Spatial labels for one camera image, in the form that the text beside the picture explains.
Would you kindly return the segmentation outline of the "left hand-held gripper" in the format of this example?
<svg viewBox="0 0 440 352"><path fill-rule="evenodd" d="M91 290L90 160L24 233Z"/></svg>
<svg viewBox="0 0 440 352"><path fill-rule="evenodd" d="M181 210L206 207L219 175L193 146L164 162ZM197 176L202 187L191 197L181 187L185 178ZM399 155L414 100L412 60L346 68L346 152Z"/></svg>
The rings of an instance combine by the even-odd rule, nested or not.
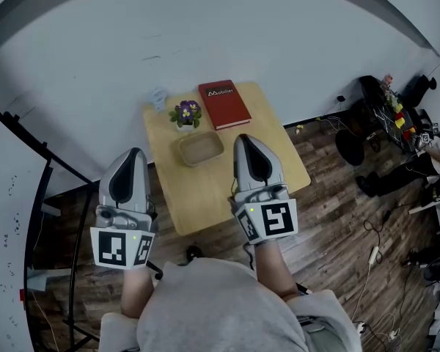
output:
<svg viewBox="0 0 440 352"><path fill-rule="evenodd" d="M134 147L118 156L100 180L101 205L90 228L96 265L122 270L148 265L158 231L157 214L145 213L149 194L147 159Z"/></svg>

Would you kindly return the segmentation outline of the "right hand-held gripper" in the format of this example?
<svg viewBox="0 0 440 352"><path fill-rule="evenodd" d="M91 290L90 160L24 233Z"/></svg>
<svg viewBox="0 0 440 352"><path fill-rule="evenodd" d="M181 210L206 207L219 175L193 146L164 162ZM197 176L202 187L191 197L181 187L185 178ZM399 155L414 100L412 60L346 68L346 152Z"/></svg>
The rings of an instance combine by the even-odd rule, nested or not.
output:
<svg viewBox="0 0 440 352"><path fill-rule="evenodd" d="M240 134L234 143L234 175L241 192L229 198L230 206L250 244L298 232L296 201L290 198L281 162L269 147Z"/></svg>

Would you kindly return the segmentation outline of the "person's left forearm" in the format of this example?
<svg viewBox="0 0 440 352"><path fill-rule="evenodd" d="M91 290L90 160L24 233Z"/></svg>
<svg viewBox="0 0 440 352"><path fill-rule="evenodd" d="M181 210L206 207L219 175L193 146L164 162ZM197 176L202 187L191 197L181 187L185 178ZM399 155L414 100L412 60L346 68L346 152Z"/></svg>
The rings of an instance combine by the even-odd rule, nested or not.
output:
<svg viewBox="0 0 440 352"><path fill-rule="evenodd" d="M125 270L121 297L123 315L139 319L154 291L150 269L146 266Z"/></svg>

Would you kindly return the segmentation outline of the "person's right forearm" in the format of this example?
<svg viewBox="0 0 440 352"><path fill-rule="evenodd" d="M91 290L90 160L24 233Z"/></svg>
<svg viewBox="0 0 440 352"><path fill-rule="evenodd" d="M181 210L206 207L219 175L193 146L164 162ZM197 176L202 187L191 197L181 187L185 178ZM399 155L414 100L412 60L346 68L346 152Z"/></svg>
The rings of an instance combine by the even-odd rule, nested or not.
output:
<svg viewBox="0 0 440 352"><path fill-rule="evenodd" d="M296 282L288 269L277 241L254 246L257 280L287 302L299 296Z"/></svg>

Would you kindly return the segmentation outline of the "red hardcover book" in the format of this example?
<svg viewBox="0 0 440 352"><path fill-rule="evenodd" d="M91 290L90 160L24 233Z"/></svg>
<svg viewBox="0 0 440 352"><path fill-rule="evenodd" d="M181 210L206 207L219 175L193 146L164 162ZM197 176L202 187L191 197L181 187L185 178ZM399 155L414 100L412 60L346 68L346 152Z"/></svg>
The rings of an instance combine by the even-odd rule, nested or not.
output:
<svg viewBox="0 0 440 352"><path fill-rule="evenodd" d="M200 84L198 91L216 131L251 121L252 117L231 80Z"/></svg>

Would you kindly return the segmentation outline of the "potted purple flower plant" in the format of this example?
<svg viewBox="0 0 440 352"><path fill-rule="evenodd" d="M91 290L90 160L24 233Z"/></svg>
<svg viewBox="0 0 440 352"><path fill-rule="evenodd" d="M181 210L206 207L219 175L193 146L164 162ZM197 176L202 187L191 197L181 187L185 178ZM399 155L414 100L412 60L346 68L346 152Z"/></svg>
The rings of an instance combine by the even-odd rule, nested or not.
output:
<svg viewBox="0 0 440 352"><path fill-rule="evenodd" d="M199 127L202 109L195 100L182 100L169 112L169 118L179 132L190 132Z"/></svg>

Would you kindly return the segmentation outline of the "black round stool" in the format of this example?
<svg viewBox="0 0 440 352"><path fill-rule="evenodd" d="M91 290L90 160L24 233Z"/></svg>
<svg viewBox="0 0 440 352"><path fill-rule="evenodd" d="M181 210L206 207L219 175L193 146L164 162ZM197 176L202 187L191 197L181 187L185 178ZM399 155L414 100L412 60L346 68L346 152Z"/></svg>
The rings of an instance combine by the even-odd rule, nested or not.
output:
<svg viewBox="0 0 440 352"><path fill-rule="evenodd" d="M362 140L350 131L338 131L335 144L342 158L352 166L360 166L364 160L364 146Z"/></svg>

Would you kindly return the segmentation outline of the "person's black shoe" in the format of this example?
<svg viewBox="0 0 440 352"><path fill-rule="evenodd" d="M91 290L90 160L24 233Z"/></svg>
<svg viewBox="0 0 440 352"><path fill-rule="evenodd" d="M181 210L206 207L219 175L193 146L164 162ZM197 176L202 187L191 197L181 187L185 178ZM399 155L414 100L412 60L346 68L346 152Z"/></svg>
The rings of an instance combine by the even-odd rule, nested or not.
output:
<svg viewBox="0 0 440 352"><path fill-rule="evenodd" d="M202 258L204 256L205 255L198 246L189 246L186 250L186 259L189 263L192 262L194 259Z"/></svg>

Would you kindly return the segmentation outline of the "whiteboard with black stand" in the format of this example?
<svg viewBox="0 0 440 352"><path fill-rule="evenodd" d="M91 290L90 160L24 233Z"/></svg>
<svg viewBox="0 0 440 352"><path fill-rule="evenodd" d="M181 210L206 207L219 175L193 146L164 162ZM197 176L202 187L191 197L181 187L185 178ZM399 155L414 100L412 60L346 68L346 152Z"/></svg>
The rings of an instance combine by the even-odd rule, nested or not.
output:
<svg viewBox="0 0 440 352"><path fill-rule="evenodd" d="M55 155L0 113L0 352L33 352L27 268Z"/></svg>

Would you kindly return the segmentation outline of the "black marbled round table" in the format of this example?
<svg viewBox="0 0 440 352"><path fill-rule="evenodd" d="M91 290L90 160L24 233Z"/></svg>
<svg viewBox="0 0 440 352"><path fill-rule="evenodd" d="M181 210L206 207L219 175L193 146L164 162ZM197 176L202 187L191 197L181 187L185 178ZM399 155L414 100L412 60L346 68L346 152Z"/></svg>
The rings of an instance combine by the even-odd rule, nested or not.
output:
<svg viewBox="0 0 440 352"><path fill-rule="evenodd" d="M395 125L395 115L397 112L386 104L384 95L384 92L390 88L385 87L382 81L373 76L362 76L359 78L359 83L362 88L364 117L368 122L368 128L365 128L367 137L370 137L377 131L383 131L388 140L395 143L404 153L415 153L416 147L414 144L421 130L417 126L418 122L412 120L414 113L403 105L400 96L394 92L399 103L403 105L402 112L404 113L405 120L405 124L401 129L397 128ZM412 137L408 141L403 137L403 132L406 130L413 132Z"/></svg>

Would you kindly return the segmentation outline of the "person's grey shirt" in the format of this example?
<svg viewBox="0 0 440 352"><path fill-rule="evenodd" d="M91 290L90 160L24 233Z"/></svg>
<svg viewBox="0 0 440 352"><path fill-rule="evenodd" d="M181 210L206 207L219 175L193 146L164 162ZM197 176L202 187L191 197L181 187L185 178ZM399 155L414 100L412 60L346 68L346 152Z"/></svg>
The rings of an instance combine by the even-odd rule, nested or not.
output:
<svg viewBox="0 0 440 352"><path fill-rule="evenodd" d="M239 263L167 263L139 319L117 312L102 317L98 352L308 352L300 316L326 320L349 349L362 352L330 290L285 302Z"/></svg>

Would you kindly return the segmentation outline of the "white flower bouquet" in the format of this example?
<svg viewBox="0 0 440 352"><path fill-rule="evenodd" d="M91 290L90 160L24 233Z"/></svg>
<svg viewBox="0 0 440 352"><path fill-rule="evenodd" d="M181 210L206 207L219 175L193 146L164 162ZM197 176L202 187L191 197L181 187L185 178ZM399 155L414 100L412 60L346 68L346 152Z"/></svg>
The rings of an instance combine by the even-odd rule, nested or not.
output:
<svg viewBox="0 0 440 352"><path fill-rule="evenodd" d="M397 96L390 89L386 90L384 92L384 95L385 95L385 98L386 98L386 104L388 106L390 106L394 111L396 111L398 103L399 103L399 100L397 99Z"/></svg>

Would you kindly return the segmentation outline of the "grey waist pouch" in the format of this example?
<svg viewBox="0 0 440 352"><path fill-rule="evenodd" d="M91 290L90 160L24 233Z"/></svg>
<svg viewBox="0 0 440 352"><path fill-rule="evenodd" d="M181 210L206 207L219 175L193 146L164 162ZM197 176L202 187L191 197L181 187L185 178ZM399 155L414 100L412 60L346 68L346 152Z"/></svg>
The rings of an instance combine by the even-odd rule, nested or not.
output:
<svg viewBox="0 0 440 352"><path fill-rule="evenodd" d="M336 329L322 318L297 317L304 333L308 352L353 352Z"/></svg>

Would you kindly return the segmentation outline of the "black chair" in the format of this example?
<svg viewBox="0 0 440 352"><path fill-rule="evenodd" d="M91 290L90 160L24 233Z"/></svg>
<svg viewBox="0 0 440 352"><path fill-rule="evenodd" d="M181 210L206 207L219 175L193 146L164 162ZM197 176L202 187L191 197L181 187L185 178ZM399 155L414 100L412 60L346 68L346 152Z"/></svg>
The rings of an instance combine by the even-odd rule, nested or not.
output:
<svg viewBox="0 0 440 352"><path fill-rule="evenodd" d="M401 100L406 108L415 108L422 101L425 93L431 89L437 88L435 78L428 78L425 75L415 76L406 85L401 93Z"/></svg>

